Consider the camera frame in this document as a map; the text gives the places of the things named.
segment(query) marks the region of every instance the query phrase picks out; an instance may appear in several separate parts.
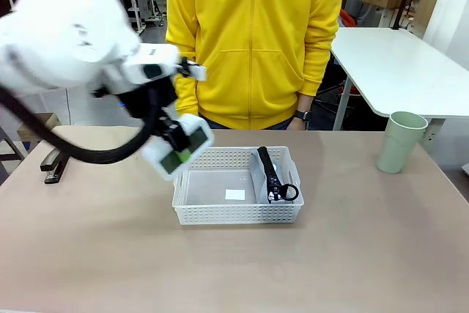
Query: zipper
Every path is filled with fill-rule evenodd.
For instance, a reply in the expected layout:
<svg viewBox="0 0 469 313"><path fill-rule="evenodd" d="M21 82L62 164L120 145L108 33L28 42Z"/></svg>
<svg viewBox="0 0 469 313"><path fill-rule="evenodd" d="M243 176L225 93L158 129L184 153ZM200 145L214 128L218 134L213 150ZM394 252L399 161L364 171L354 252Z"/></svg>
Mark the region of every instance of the zipper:
<svg viewBox="0 0 469 313"><path fill-rule="evenodd" d="M248 121L249 121L249 130L252 129L251 126L251 114L252 114L252 48L254 41L254 0L251 0L251 34L249 37L249 104L248 104Z"/></svg>

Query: hoodie sleeve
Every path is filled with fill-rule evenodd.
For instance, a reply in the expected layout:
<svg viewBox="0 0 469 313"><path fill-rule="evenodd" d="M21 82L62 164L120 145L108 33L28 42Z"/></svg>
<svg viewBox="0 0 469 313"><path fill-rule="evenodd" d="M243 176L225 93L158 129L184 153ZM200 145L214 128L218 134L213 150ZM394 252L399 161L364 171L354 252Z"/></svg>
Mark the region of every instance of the hoodie sleeve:
<svg viewBox="0 0 469 313"><path fill-rule="evenodd" d="M311 0L309 24L305 36L303 95L315 96L330 58L330 44L339 28L341 0Z"/></svg>
<svg viewBox="0 0 469 313"><path fill-rule="evenodd" d="M199 27L194 0L167 0L168 31L166 42L176 45L181 55L196 61L196 33ZM196 80L178 75L174 78L177 93L176 110L179 115L198 114Z"/></svg>

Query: yellow jacket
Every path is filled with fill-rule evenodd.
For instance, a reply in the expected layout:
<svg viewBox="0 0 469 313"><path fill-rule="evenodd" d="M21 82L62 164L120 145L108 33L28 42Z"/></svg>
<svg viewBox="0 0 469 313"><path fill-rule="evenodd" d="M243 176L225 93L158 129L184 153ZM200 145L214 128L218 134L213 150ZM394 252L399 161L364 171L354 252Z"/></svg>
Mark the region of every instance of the yellow jacket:
<svg viewBox="0 0 469 313"><path fill-rule="evenodd" d="M168 0L166 41L207 67L175 78L179 114L237 129L290 118L297 93L315 96L341 0Z"/></svg>

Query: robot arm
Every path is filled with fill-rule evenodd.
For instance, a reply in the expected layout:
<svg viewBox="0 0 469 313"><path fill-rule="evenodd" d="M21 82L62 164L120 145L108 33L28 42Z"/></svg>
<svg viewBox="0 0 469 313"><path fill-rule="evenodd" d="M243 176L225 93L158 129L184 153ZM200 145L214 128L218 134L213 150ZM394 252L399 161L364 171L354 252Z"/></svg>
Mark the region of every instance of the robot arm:
<svg viewBox="0 0 469 313"><path fill-rule="evenodd" d="M213 135L199 117L172 120L172 78L181 73L205 79L205 68L181 58L177 47L140 43L129 27L119 0L18 0L16 12L0 18L0 103L46 141L87 163L114 163L135 152L153 134L161 137L144 151L146 159L166 179L211 145ZM90 151L56 136L16 95L49 89L92 85L95 96L116 95L130 115L145 121L141 132L125 146Z"/></svg>

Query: basket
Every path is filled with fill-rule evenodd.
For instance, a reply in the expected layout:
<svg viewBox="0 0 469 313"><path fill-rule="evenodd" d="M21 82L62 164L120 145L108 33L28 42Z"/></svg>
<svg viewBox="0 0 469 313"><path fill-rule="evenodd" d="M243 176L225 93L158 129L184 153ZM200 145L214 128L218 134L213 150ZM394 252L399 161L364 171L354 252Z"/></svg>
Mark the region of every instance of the basket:
<svg viewBox="0 0 469 313"><path fill-rule="evenodd" d="M175 181L173 207L182 225L293 223L304 204L300 178L287 147L268 147L283 180L298 187L288 204L257 204L249 160L257 147L213 147ZM243 194L233 199L229 192Z"/></svg>

